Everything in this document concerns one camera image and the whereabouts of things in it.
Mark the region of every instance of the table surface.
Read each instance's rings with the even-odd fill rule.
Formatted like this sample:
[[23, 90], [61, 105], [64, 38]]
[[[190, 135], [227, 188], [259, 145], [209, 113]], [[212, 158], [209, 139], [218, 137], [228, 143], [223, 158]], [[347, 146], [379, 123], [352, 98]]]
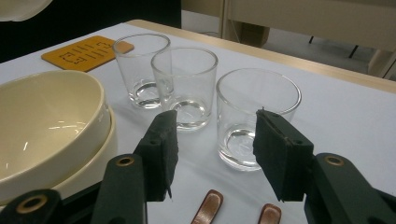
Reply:
[[[162, 33], [172, 46], [207, 48], [219, 57], [217, 79], [237, 68], [258, 67], [292, 79], [303, 100], [292, 124], [315, 145], [315, 154], [331, 152], [350, 159], [370, 184], [396, 195], [396, 84], [327, 65], [243, 46], [215, 37], [199, 35], [147, 21], [129, 21], [108, 27], [61, 45], [0, 63], [0, 84], [34, 73], [59, 70], [41, 60], [53, 49], [92, 35], [112, 39], [133, 33]], [[132, 153], [153, 118], [161, 109], [132, 107], [120, 70], [113, 60], [89, 72], [106, 91], [117, 121], [118, 153]], [[213, 104], [213, 115], [216, 104]], [[266, 203], [282, 209], [281, 223], [306, 223], [304, 203], [278, 202], [262, 171], [235, 171], [217, 152], [216, 118], [195, 133], [178, 133], [179, 162], [172, 184], [173, 198], [148, 203], [149, 223], [189, 223], [210, 189], [224, 195], [224, 203], [213, 223], [257, 223]]]

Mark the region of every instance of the table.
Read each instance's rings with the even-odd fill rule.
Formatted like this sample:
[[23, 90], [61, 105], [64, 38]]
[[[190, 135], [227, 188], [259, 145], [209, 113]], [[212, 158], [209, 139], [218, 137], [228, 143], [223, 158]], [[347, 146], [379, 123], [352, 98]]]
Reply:
[[[219, 57], [217, 78], [241, 67], [270, 69], [291, 78], [303, 93], [292, 124], [315, 144], [314, 153], [331, 152], [350, 159], [374, 188], [396, 195], [396, 138], [392, 136], [396, 133], [395, 82], [147, 21], [129, 21], [87, 36], [117, 39], [143, 32], [165, 34], [172, 46], [211, 49]], [[41, 60], [41, 54], [87, 36], [0, 63], [0, 84], [58, 70]], [[107, 101], [115, 112], [118, 153], [132, 153], [161, 110], [132, 107], [115, 61], [89, 73], [104, 85]], [[278, 202], [263, 172], [235, 171], [220, 160], [215, 116], [202, 130], [178, 133], [177, 138], [179, 162], [172, 184], [173, 198], [148, 203], [149, 223], [190, 223], [210, 189], [224, 195], [223, 206], [213, 223], [257, 223], [265, 203], [282, 209], [281, 223], [306, 223], [304, 203]]]
[[375, 0], [223, 0], [222, 37], [232, 21], [313, 35], [377, 49], [368, 74], [390, 78], [396, 68], [396, 2]]

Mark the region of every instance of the cream bowl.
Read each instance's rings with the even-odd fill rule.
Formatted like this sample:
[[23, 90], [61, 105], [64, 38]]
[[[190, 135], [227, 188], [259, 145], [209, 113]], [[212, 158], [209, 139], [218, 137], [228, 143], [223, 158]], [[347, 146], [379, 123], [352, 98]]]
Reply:
[[110, 131], [105, 91], [78, 71], [51, 71], [0, 86], [0, 204], [52, 188], [97, 154]]
[[108, 161], [117, 156], [116, 120], [111, 108], [110, 116], [110, 133], [96, 155], [64, 182], [53, 187], [60, 192], [63, 199], [102, 181]]

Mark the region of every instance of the glass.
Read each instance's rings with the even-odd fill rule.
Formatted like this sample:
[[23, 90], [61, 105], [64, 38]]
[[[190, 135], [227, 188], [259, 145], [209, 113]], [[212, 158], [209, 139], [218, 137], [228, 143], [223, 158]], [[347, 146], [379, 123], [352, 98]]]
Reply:
[[157, 34], [128, 35], [114, 43], [113, 50], [133, 105], [146, 109], [161, 106], [150, 62], [170, 44], [168, 37]]
[[256, 111], [264, 108], [291, 121], [302, 100], [300, 89], [280, 74], [243, 68], [221, 77], [216, 91], [220, 157], [237, 170], [260, 170], [253, 155]]
[[177, 129], [203, 128], [210, 121], [218, 57], [207, 49], [170, 48], [151, 61], [163, 111], [177, 111]]

